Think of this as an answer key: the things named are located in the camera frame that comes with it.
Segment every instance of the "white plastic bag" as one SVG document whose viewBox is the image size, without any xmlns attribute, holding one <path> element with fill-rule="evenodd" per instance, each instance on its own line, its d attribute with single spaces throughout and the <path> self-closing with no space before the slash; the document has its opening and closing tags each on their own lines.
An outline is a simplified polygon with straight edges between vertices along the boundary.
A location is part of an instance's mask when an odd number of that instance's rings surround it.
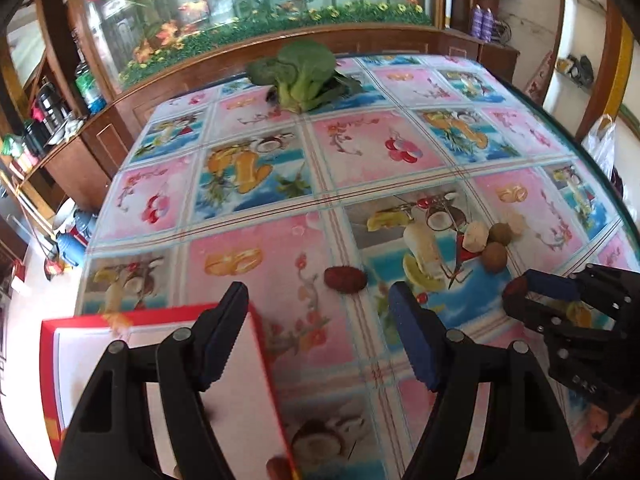
<svg viewBox="0 0 640 480">
<path fill-rule="evenodd" d="M 582 147 L 596 161 L 608 180 L 613 174 L 613 163 L 616 158 L 616 123 L 610 115 L 603 115 L 589 130 L 582 140 Z"/>
</svg>

